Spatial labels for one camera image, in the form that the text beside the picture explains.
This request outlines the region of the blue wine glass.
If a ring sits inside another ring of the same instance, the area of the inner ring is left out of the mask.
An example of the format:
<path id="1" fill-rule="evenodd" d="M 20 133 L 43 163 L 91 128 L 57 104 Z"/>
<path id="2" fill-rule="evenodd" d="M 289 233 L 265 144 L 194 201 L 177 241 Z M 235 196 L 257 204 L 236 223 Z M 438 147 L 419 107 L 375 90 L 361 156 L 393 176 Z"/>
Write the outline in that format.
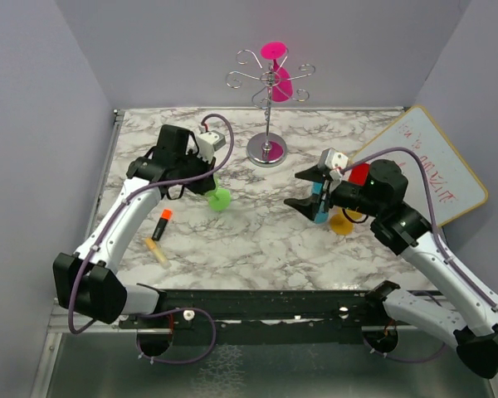
<path id="1" fill-rule="evenodd" d="M 319 196 L 320 193 L 322 192 L 322 188 L 323 188 L 323 185 L 321 183 L 314 182 L 312 184 L 311 194 L 313 196 Z M 329 219 L 329 212 L 325 210 L 325 205 L 323 202 L 321 202 L 319 210 L 315 215 L 314 223 L 315 224 L 323 224 L 323 223 L 327 222 L 328 219 Z"/>

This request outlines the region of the orange wine glass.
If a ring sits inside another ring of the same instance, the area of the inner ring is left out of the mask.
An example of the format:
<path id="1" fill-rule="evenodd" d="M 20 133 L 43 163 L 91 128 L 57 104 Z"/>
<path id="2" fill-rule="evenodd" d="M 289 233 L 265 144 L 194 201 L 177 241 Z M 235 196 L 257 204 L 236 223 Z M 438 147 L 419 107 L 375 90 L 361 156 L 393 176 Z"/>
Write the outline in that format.
<path id="1" fill-rule="evenodd" d="M 365 223 L 368 218 L 368 216 L 357 211 L 341 209 L 330 217 L 330 229 L 337 235 L 348 235 L 356 225 Z"/>

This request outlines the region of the red wine glass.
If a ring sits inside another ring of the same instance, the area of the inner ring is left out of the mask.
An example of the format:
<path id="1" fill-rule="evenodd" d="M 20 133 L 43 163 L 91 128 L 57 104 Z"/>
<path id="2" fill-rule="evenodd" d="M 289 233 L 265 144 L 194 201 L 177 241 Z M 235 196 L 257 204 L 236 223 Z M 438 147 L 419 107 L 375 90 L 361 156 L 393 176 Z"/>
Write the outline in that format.
<path id="1" fill-rule="evenodd" d="M 363 186 L 369 174 L 369 164 L 360 163 L 351 170 L 348 181 L 359 186 Z"/>

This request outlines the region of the green wine glass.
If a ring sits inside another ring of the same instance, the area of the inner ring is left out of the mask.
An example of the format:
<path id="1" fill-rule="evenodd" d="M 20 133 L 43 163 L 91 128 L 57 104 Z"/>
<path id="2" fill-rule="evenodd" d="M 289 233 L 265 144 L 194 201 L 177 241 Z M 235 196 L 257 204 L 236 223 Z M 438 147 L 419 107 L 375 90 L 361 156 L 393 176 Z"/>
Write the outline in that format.
<path id="1" fill-rule="evenodd" d="M 216 177 L 213 178 L 213 181 L 215 187 L 211 191 L 206 192 L 204 197 L 213 211 L 224 211 L 231 203 L 231 194 L 226 188 L 220 187 Z"/>

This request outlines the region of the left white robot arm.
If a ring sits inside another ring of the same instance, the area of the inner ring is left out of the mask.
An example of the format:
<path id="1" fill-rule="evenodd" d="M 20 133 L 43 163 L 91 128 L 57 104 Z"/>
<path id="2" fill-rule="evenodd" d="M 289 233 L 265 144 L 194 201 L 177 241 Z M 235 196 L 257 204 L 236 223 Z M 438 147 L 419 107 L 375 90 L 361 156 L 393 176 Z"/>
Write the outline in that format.
<path id="1" fill-rule="evenodd" d="M 128 167 L 115 203 L 73 254 L 60 253 L 53 263 L 58 303 L 70 314 L 112 323 L 121 315 L 134 315 L 157 327 L 167 308 L 159 293 L 143 286 L 125 286 L 117 273 L 129 243 L 147 215 L 168 197 L 171 186 L 205 195 L 216 188 L 215 152 L 223 147 L 223 134 L 192 131 L 165 124 L 158 141 Z"/>

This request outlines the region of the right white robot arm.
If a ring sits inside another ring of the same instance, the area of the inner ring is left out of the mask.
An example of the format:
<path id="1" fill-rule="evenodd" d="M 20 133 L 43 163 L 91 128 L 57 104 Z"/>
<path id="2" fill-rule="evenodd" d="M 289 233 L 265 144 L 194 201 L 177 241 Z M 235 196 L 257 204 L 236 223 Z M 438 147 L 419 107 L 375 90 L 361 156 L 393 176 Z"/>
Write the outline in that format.
<path id="1" fill-rule="evenodd" d="M 372 162 L 363 185 L 340 181 L 336 171 L 313 166 L 299 179 L 320 182 L 324 190 L 306 199 L 284 203 L 314 220 L 321 207 L 357 211 L 372 219 L 374 237 L 395 255 L 418 269 L 452 304 L 453 312 L 415 298 L 394 283 L 371 291 L 366 318 L 383 324 L 392 318 L 411 324 L 456 351 L 476 375 L 498 373 L 498 294 L 477 278 L 441 241 L 437 229 L 404 200 L 408 180 L 393 161 Z"/>

